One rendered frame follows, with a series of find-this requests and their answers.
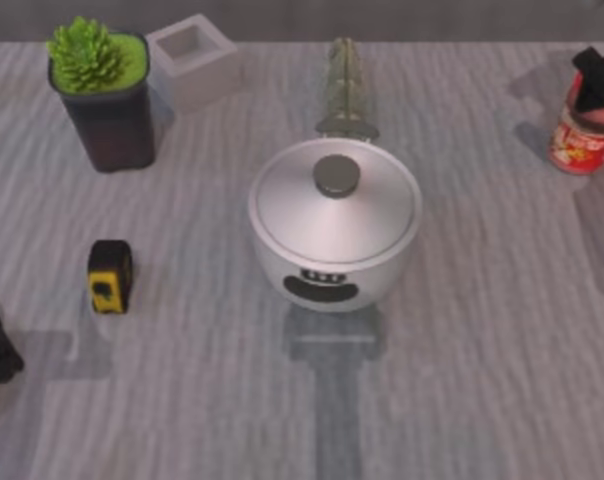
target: potted plant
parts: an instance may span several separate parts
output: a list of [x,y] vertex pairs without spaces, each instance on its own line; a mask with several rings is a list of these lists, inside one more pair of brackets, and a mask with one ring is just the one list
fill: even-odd
[[76,17],[47,42],[48,80],[59,94],[98,172],[147,167],[155,160],[142,35],[110,32]]

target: pot logo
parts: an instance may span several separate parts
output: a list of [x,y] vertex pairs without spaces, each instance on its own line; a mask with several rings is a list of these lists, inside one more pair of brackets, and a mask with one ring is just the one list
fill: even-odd
[[351,300],[359,289],[353,283],[346,283],[346,275],[300,270],[300,276],[284,279],[284,288],[289,293],[318,303],[337,303]]

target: yellow and black box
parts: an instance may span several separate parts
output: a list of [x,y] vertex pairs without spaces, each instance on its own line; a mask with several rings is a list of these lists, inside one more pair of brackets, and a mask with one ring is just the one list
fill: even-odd
[[133,286],[133,255],[124,240],[98,240],[89,256],[89,294],[97,313],[126,313]]

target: silver lid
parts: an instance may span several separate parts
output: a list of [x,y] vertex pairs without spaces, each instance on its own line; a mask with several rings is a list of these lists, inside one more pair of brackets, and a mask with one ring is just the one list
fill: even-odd
[[312,262],[357,263],[403,248],[418,227],[413,175],[369,143],[324,138],[280,152],[258,174],[249,214],[281,253]]

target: black plant pot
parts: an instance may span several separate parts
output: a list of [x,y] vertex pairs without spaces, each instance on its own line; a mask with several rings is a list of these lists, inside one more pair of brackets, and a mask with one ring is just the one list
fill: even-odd
[[[149,58],[144,36],[139,38]],[[71,117],[93,167],[102,173],[142,169],[155,160],[153,119],[146,77],[125,90],[76,95],[62,92],[53,82],[53,61],[49,58],[48,79]]]

